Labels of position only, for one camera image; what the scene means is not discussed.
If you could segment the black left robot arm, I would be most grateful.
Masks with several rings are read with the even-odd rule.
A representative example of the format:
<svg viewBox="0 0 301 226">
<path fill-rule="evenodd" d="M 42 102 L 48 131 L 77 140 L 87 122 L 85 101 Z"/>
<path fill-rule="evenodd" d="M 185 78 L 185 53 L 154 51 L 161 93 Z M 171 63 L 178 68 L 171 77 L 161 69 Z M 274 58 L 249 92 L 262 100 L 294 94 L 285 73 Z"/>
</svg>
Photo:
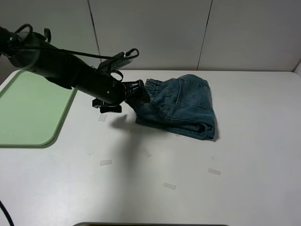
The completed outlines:
<svg viewBox="0 0 301 226">
<path fill-rule="evenodd" d="M 112 76 L 114 73 L 123 76 L 119 69 L 139 56 L 138 49 L 110 57 L 59 49 L 50 42 L 48 28 L 44 34 L 34 32 L 30 24 L 22 25 L 15 32 L 0 29 L 0 53 L 14 67 L 43 76 L 62 88 L 74 88 L 94 97 L 92 106 L 101 113 L 120 113 L 122 102 L 150 101 L 142 80 L 124 82 Z"/>
</svg>

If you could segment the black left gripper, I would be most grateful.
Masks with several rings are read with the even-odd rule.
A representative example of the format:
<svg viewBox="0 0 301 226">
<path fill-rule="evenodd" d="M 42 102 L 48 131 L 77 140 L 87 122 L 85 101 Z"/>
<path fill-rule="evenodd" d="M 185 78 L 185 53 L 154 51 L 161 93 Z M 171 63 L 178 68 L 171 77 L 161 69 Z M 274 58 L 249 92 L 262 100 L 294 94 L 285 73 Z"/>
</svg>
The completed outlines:
<svg viewBox="0 0 301 226">
<path fill-rule="evenodd" d="M 98 79 L 89 84 L 89 91 L 95 97 L 92 106 L 101 113 L 121 113 L 122 107 L 119 104 L 130 99 L 146 103 L 151 100 L 142 80 L 120 82 Z"/>
</svg>

